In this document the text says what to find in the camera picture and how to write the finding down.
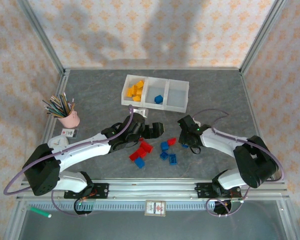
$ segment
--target floral wall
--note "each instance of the floral wall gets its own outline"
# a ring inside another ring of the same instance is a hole
[[[30,0],[66,68],[239,67],[275,0]]]
[[[282,162],[300,225],[300,0],[288,0],[244,76],[261,132]]]
[[[0,240],[15,204],[3,189],[40,143],[47,121],[41,100],[59,78],[17,1],[0,0]]]

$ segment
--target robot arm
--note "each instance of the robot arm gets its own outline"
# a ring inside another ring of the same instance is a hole
[[[190,115],[180,119],[178,123],[181,127],[179,137],[181,144],[190,148],[214,148],[235,158],[238,168],[226,170],[212,180],[214,190],[219,195],[242,185],[257,188],[279,169],[276,162],[263,151],[237,141],[251,142],[268,149],[258,136],[236,137],[216,130],[216,133],[236,139],[232,140],[214,133],[209,125],[199,126]]]
[[[89,176],[83,171],[65,171],[67,168],[92,157],[121,150],[128,143],[138,141],[140,137],[153,139],[164,133],[162,123],[155,122],[152,124],[153,128],[150,128],[149,125],[145,125],[145,118],[142,115],[134,113],[127,129],[118,137],[106,141],[121,132],[128,124],[129,118],[130,116],[123,123],[118,122],[89,139],[67,146],[49,148],[46,143],[39,145],[23,168],[44,156],[50,154],[55,154],[55,156],[35,164],[24,172],[34,195],[41,196],[51,190],[67,190],[75,193],[83,191],[82,195],[86,196],[91,191],[89,184],[92,184],[92,181]],[[105,141],[94,143],[94,141],[102,140]]]

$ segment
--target pink cup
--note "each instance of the pink cup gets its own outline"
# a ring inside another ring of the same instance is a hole
[[[78,117],[77,112],[74,110],[69,114],[69,116],[58,119],[62,123],[62,125],[67,129],[75,128],[80,123],[80,118]]]

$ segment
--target small card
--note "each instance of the small card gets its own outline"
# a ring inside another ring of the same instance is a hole
[[[61,131],[62,136],[65,136],[67,138],[75,139],[78,134],[78,129],[69,129],[69,128],[63,128]]]
[[[165,201],[145,201],[144,215],[164,217],[166,215],[166,205]]]

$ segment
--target block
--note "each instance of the block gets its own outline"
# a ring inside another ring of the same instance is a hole
[[[156,96],[155,98],[154,98],[154,102],[156,103],[156,104],[160,104],[160,103],[162,103],[164,101],[164,98],[161,96],[161,95],[158,95],[158,96]]]
[[[144,86],[144,81],[139,81],[137,84],[136,84],[136,87],[138,89],[142,88]]]
[[[147,153],[151,153],[154,147],[147,143],[146,141],[142,141],[140,147],[143,148]]]
[[[138,166],[138,168],[142,169],[146,164],[145,162],[142,160],[141,157],[138,157],[134,163]]]
[[[140,102],[141,101],[141,97],[140,96],[134,96],[132,98],[132,100],[135,101],[135,102]]]
[[[132,95],[137,95],[137,90],[138,90],[137,86],[136,86],[136,85],[133,85],[133,86],[131,87],[131,89],[132,89]]]
[[[141,158],[144,158],[147,155],[147,152],[142,147],[139,147],[136,153],[138,153]]]
[[[136,151],[129,156],[132,162],[134,162],[138,157],[139,154]]]
[[[136,90],[136,95],[137,95],[137,96],[141,96],[141,95],[142,95],[142,88],[138,88],[138,89]]]
[[[169,146],[172,146],[172,145],[176,144],[176,142],[177,142],[177,138],[176,138],[176,137],[170,138],[170,139],[167,141],[167,143],[168,143]]]
[[[165,151],[163,151],[163,152],[160,154],[160,158],[162,158],[163,160],[166,160],[168,157],[169,157],[169,154],[166,153]]]
[[[170,165],[177,165],[177,157],[175,154],[169,155],[169,163]]]
[[[160,146],[162,151],[167,151],[169,149],[169,145],[166,141],[163,141]]]
[[[128,91],[126,93],[126,96],[131,98],[132,97],[132,92],[131,92],[131,88],[128,88]]]

